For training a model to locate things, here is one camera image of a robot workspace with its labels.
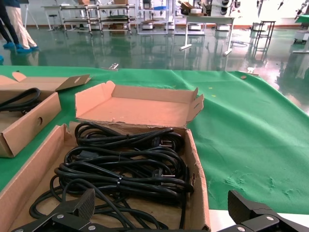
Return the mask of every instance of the open cardboard box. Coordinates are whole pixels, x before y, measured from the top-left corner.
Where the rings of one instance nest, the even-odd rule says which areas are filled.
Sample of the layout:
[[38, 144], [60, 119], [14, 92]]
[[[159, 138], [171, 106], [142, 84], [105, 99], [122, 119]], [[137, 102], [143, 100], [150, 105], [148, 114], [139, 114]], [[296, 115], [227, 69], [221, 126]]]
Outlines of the open cardboard box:
[[[122, 134], [173, 126], [175, 132], [185, 139], [185, 147], [180, 155], [189, 167], [190, 181], [194, 186], [194, 193], [187, 201], [185, 229], [208, 230], [210, 219], [206, 179], [191, 131], [185, 128], [186, 122], [192, 120], [203, 108], [203, 96], [196, 96], [197, 89], [154, 89], [118, 86], [107, 82], [76, 94], [76, 115], [82, 120], [96, 121]], [[0, 193], [0, 208], [6, 209], [5, 216], [0, 216], [2, 231], [12, 231], [34, 220], [28, 213], [29, 208], [38, 196], [49, 190], [50, 179], [55, 175], [54, 169], [64, 161], [67, 152], [77, 145], [74, 137], [77, 125], [71, 123], [70, 132], [64, 125], [56, 126]], [[170, 229], [179, 226], [180, 208], [135, 198], [130, 198], [128, 203], [132, 208], [153, 215]], [[51, 198], [40, 203], [37, 208], [49, 214], [58, 204], [56, 199]], [[103, 215], [94, 215], [91, 221], [107, 227], [121, 227], [118, 221]]]
[[13, 78], [0, 75], [0, 102], [33, 87], [41, 90], [42, 102], [25, 115], [0, 112], [0, 157], [9, 158], [15, 157], [61, 111], [56, 91], [83, 85], [90, 79], [89, 75], [26, 77], [20, 72], [14, 72]]

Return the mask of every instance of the shiny floor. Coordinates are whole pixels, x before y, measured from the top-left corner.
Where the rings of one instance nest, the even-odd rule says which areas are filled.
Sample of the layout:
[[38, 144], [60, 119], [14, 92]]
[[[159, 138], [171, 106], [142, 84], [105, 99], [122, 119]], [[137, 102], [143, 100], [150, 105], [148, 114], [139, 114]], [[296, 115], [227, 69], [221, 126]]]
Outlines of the shiny floor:
[[207, 29], [206, 36], [190, 36], [192, 47], [180, 51], [181, 35], [111, 35], [30, 29], [40, 51], [18, 55], [0, 49], [4, 65], [110, 67], [202, 71], [247, 71], [254, 68], [274, 88], [309, 114], [309, 55], [292, 54], [304, 45], [293, 44], [295, 29], [275, 29], [270, 46], [266, 39], [254, 46], [255, 34], [238, 29], [227, 57], [227, 33]]

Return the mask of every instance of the green table cover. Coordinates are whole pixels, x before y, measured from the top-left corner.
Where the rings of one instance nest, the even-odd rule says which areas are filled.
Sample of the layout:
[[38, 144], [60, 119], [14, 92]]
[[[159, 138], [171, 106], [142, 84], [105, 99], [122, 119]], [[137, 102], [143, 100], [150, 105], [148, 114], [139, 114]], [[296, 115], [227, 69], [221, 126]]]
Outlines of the green table cover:
[[309, 23], [309, 15], [301, 15], [297, 20], [296, 23]]
[[207, 178], [210, 209], [227, 209], [227, 192], [268, 204], [282, 213], [309, 214], [309, 118], [258, 77], [240, 72], [122, 69], [118, 72], [73, 67], [1, 67], [11, 76], [71, 76], [89, 73], [85, 86], [60, 92], [62, 112], [14, 159], [0, 159], [0, 189], [11, 180], [53, 127], [74, 120], [74, 94], [112, 80], [158, 88], [199, 88], [204, 109], [192, 130]]

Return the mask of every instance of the black power cord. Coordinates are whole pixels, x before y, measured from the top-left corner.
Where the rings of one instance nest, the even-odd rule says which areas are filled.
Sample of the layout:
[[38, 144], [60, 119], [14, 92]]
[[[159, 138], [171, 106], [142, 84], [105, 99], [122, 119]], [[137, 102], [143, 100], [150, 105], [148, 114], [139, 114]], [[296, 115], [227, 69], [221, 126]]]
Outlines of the black power cord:
[[[21, 94], [3, 103], [0, 103], [0, 112], [1, 111], [22, 112], [23, 114], [25, 114], [41, 103], [41, 101], [39, 100], [40, 94], [41, 91], [38, 88], [30, 88], [22, 92]], [[27, 98], [27, 100], [21, 103], [14, 103], [24, 98]]]
[[[186, 195], [194, 189], [189, 183], [189, 169], [176, 152], [181, 150], [184, 140], [172, 128], [122, 135], [85, 122], [76, 127], [75, 137], [79, 146], [68, 152], [64, 163], [55, 169], [50, 190], [29, 210], [32, 217], [43, 216], [36, 206], [50, 197], [62, 202], [66, 194], [82, 195], [92, 188], [96, 197], [105, 202], [96, 206], [95, 214], [119, 220], [123, 225], [117, 228], [119, 231], [135, 228], [123, 213], [130, 213], [145, 229], [150, 229], [147, 223], [157, 229], [168, 229], [150, 214], [132, 209], [126, 201], [129, 197], [181, 207], [179, 228], [183, 229]], [[59, 186], [54, 187], [57, 178]]]

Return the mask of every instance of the cardboard box lid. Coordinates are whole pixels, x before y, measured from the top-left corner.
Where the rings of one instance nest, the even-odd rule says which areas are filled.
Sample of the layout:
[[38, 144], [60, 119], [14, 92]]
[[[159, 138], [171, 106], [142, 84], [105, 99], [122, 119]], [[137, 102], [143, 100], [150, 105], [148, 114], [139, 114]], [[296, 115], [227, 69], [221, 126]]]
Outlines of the cardboard box lid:
[[59, 91], [80, 86], [91, 78], [89, 74], [71, 77], [26, 77], [20, 72], [12, 73], [14, 79], [0, 75], [1, 90], [27, 90], [36, 87], [41, 91]]
[[96, 122], [185, 127], [203, 109], [194, 91], [102, 83], [75, 94], [76, 118]]

